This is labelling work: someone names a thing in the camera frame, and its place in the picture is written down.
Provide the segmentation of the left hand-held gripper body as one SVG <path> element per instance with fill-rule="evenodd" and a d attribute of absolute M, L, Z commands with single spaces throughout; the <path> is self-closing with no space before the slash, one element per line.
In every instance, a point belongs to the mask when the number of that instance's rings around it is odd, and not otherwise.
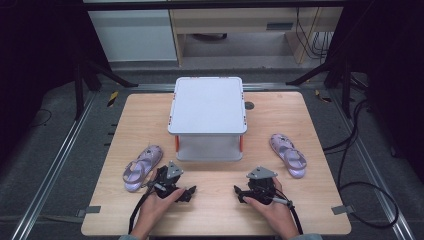
<path fill-rule="evenodd" d="M 176 183 L 178 182 L 184 171 L 178 167 L 173 161 L 167 165 L 160 167 L 157 170 L 153 187 L 156 194 L 164 199 L 177 190 Z"/>

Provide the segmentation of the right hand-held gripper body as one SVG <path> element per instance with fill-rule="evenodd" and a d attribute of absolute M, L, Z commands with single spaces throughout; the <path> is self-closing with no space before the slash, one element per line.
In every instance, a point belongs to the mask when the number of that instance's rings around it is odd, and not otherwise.
<path fill-rule="evenodd" d="M 248 196 L 254 198 L 262 204 L 270 204 L 276 194 L 273 178 L 277 173 L 258 166 L 247 174 L 248 181 Z"/>

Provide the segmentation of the purple sandal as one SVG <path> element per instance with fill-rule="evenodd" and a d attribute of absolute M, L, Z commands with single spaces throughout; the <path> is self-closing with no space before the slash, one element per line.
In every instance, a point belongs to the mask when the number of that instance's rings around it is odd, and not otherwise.
<path fill-rule="evenodd" d="M 279 133 L 273 134 L 269 143 L 293 178 L 300 179 L 305 176 L 307 166 L 305 156 L 295 148 L 287 136 Z"/>
<path fill-rule="evenodd" d="M 122 179 L 128 192 L 136 192 L 143 184 L 149 172 L 162 159 L 163 151 L 158 145 L 150 145 L 125 168 Z"/>

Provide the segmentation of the person's right hand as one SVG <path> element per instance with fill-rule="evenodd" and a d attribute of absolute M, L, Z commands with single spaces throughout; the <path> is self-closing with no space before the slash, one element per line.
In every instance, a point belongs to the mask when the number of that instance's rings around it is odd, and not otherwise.
<path fill-rule="evenodd" d="M 291 212 L 286 205 L 277 202 L 264 205 L 251 197 L 244 197 L 244 201 L 259 212 L 266 219 L 270 228 L 283 240 L 299 236 Z"/>

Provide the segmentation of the person's left hand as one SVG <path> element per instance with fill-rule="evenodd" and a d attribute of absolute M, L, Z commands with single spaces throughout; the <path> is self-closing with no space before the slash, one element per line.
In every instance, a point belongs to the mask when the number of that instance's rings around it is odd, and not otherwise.
<path fill-rule="evenodd" d="M 184 189 L 179 188 L 166 198 L 160 198 L 156 193 L 150 194 L 140 207 L 137 222 L 130 235 L 137 240 L 147 240 L 155 225 L 184 192 Z"/>

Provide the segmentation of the grey tape piece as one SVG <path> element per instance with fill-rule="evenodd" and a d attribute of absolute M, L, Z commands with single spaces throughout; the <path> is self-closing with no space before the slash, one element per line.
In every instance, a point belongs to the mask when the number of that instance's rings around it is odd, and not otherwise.
<path fill-rule="evenodd" d="M 345 205 L 332 207 L 331 210 L 334 215 L 339 215 L 343 213 L 351 214 L 355 212 L 355 209 L 352 206 L 345 206 Z"/>
<path fill-rule="evenodd" d="M 84 209 L 79 209 L 76 213 L 76 216 L 79 218 L 84 218 L 87 214 L 99 213 L 100 210 L 100 206 L 88 206 Z"/>

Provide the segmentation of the black metal stand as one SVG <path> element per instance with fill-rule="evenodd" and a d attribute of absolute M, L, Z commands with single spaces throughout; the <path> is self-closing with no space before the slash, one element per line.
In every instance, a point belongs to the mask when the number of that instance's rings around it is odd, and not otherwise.
<path fill-rule="evenodd" d="M 107 78 L 125 88 L 137 87 L 137 84 L 124 80 L 123 78 L 114 74 L 111 70 L 107 70 L 105 67 L 96 64 L 93 61 L 83 61 L 77 63 L 74 68 L 76 120 L 81 118 L 84 111 L 83 83 L 86 83 L 91 91 L 99 90 L 101 87 L 100 80 L 97 78 L 97 73 L 106 76 Z"/>

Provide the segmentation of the white cabinet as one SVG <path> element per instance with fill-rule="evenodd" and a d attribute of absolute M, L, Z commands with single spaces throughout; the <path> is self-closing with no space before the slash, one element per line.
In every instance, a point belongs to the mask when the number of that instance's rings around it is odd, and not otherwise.
<path fill-rule="evenodd" d="M 109 62 L 175 61 L 167 10 L 90 11 Z"/>

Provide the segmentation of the wooden desk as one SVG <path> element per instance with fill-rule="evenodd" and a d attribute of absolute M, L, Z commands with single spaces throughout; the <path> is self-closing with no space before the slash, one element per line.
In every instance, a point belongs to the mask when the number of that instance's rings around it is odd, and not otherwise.
<path fill-rule="evenodd" d="M 334 32 L 342 7 L 170 10 L 178 62 L 188 34 L 284 32 L 297 63 L 317 32 Z"/>

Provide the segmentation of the metal floor rail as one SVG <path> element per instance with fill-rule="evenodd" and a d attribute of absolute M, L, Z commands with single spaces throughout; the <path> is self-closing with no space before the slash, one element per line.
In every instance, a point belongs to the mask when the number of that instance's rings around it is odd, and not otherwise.
<path fill-rule="evenodd" d="M 370 188 L 376 195 L 378 202 L 386 215 L 387 224 L 378 225 L 371 221 L 364 220 L 357 213 L 349 214 L 355 220 L 374 229 L 391 229 L 397 240 L 416 240 L 409 224 L 407 223 L 398 203 L 395 201 L 392 192 L 390 191 L 386 181 L 383 179 L 380 171 L 374 164 L 368 150 L 365 147 L 361 137 L 359 136 L 358 118 L 359 113 L 366 103 L 366 100 L 358 102 L 353 111 L 350 111 L 350 100 L 347 100 L 347 107 L 342 104 L 343 97 L 331 91 L 329 93 L 333 103 L 335 104 L 341 119 L 349 133 L 349 136 L 340 143 L 332 146 L 337 148 L 338 152 L 342 152 L 342 160 L 338 169 L 336 186 L 338 190 L 346 190 L 348 187 L 365 186 Z M 342 170 L 345 163 L 346 155 L 349 149 L 354 149 L 359 158 L 359 162 L 367 175 L 368 181 L 353 181 L 346 184 L 341 184 Z"/>
<path fill-rule="evenodd" d="M 97 92 L 89 92 L 87 99 L 84 102 L 84 109 L 81 115 L 73 122 L 68 131 L 65 140 L 63 141 L 58 153 L 56 154 L 48 172 L 46 173 L 41 185 L 39 186 L 31 204 L 26 209 L 24 215 L 19 219 L 18 224 L 13 232 L 11 240 L 26 240 L 29 236 L 34 224 L 36 223 L 42 208 L 47 201 L 50 192 L 59 177 L 63 166 L 65 165 L 69 153 L 84 125 L 93 102 L 97 97 Z"/>

